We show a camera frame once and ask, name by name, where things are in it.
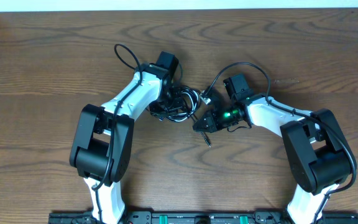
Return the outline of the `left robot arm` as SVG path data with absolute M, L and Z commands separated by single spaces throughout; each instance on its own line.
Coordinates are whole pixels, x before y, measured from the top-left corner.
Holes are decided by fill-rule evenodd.
M 172 101 L 169 89 L 178 65 L 176 56 L 161 52 L 155 63 L 138 64 L 131 82 L 113 99 L 81 110 L 69 163 L 91 193 L 91 223 L 122 218 L 120 181 L 129 166 L 134 123 L 148 105 Z

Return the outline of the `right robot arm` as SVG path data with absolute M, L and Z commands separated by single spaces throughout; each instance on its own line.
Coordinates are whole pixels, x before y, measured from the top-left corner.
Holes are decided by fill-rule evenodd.
M 224 80 L 231 105 L 221 105 L 219 94 L 209 86 L 201 99 L 212 104 L 193 125 L 197 132 L 235 131 L 239 122 L 258 126 L 283 140 L 291 173 L 297 182 L 287 205 L 288 223 L 318 223 L 332 194 L 350 188 L 357 163 L 339 124 L 330 110 L 297 110 L 276 101 L 268 92 L 255 94 L 242 74 Z

